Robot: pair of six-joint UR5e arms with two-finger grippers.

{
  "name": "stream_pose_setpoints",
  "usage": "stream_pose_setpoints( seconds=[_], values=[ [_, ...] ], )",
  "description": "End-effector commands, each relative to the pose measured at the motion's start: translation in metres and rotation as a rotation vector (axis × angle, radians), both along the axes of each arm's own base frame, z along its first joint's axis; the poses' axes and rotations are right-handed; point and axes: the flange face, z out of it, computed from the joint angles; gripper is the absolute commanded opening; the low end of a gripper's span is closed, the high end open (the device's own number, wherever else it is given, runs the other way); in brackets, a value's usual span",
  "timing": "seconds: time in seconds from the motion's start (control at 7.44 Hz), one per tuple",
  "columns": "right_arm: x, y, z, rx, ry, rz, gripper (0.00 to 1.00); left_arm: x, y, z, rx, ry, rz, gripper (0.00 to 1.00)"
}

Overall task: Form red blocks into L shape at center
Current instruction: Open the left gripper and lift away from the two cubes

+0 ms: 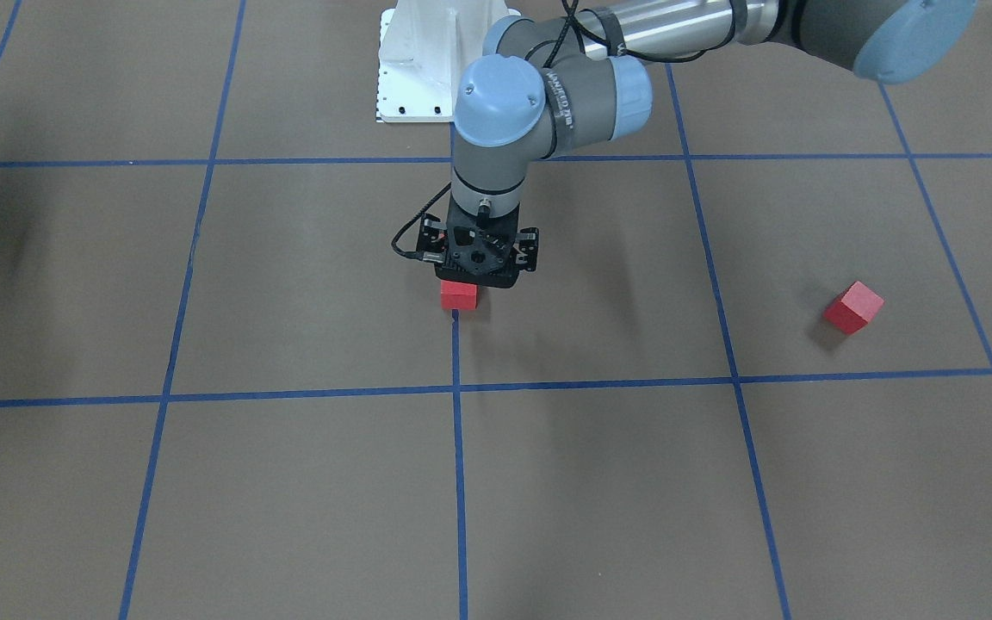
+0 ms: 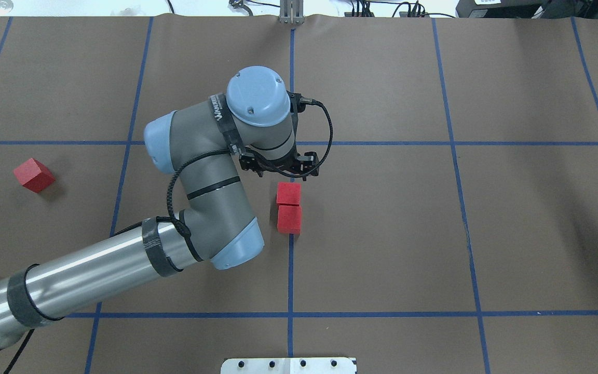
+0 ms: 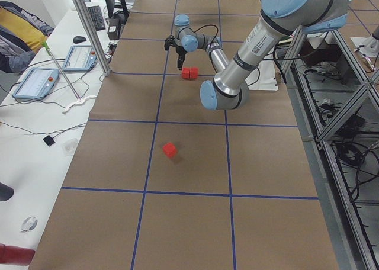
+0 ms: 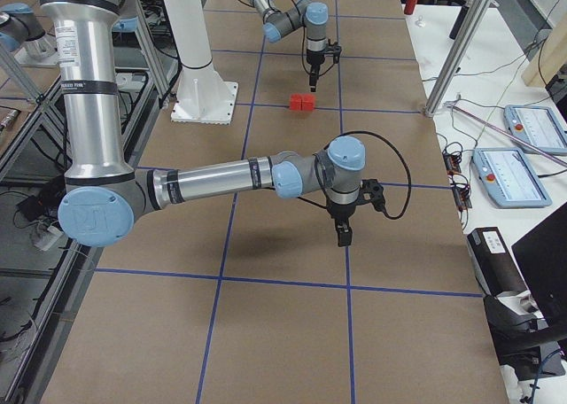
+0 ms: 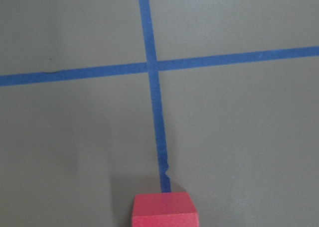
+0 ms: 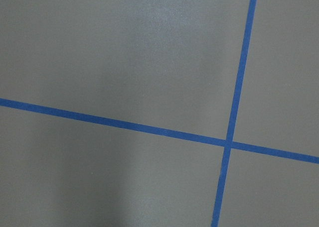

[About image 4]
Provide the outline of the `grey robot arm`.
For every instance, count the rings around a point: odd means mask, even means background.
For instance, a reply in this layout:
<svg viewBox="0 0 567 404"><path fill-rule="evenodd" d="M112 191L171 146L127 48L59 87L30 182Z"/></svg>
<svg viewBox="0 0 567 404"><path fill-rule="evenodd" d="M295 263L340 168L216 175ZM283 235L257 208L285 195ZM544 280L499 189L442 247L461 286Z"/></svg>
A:
<svg viewBox="0 0 567 404"><path fill-rule="evenodd" d="M247 0L262 18L262 29L270 43L278 43L291 33L302 29L306 33L309 73L318 76L327 57L332 65L339 63L342 48L332 43L327 34L329 9L314 0L291 0L291 8L282 11L274 0Z"/></svg>

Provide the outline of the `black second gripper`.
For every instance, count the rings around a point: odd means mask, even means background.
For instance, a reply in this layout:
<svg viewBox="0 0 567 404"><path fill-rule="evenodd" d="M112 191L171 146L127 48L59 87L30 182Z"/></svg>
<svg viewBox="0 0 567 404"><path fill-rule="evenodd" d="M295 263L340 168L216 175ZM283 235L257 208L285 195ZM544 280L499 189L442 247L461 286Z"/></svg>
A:
<svg viewBox="0 0 567 404"><path fill-rule="evenodd" d="M384 188L376 179L363 179L360 185L350 192L326 190L326 210L335 222L338 247L350 246L353 230L349 218L357 206L371 204L377 212L385 212Z"/></svg>

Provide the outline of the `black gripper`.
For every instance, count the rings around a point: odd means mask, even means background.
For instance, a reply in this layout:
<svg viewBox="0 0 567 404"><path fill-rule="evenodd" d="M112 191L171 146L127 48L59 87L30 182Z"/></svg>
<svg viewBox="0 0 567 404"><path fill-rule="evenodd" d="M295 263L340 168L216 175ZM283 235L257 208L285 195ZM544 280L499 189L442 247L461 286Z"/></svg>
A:
<svg viewBox="0 0 567 404"><path fill-rule="evenodd" d="M316 92L320 66L325 62L325 58L331 56L331 64L334 66L339 63L341 52L342 47L338 42L307 40L307 63L310 65L309 88L311 92Z"/></svg>

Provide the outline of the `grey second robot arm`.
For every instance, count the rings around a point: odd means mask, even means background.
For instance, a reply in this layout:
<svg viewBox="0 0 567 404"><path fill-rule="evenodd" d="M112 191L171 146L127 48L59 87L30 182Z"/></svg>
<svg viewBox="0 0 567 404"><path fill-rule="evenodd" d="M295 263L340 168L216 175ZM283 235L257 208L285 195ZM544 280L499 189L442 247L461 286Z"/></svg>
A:
<svg viewBox="0 0 567 404"><path fill-rule="evenodd" d="M205 130L238 116L238 85L214 67L202 0L163 0L178 52L175 104L128 162L122 139L112 30L138 0L39 0L55 27L72 164L58 221L78 243L106 247L142 216L188 201L272 189L280 198L321 191L338 244L352 240L359 206L385 212L382 185L366 179L366 150L347 132L302 156L237 155L236 142Z"/></svg>

